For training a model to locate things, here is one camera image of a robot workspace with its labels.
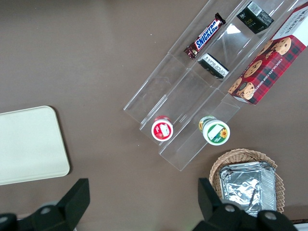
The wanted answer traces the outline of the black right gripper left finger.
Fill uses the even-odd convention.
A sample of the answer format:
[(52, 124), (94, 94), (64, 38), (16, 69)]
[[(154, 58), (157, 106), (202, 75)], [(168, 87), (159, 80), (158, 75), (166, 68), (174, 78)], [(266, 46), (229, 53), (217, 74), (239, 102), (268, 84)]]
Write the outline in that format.
[(45, 205), (18, 221), (20, 231), (72, 231), (90, 204), (87, 178), (79, 179), (54, 205)]

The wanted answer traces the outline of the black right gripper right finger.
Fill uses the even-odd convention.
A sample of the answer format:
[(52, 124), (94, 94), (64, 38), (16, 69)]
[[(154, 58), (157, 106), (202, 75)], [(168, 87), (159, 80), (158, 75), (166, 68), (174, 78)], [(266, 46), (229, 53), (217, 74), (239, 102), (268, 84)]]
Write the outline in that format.
[(257, 219), (238, 206), (223, 203), (209, 179), (198, 180), (198, 204), (204, 217), (194, 231), (258, 231)]

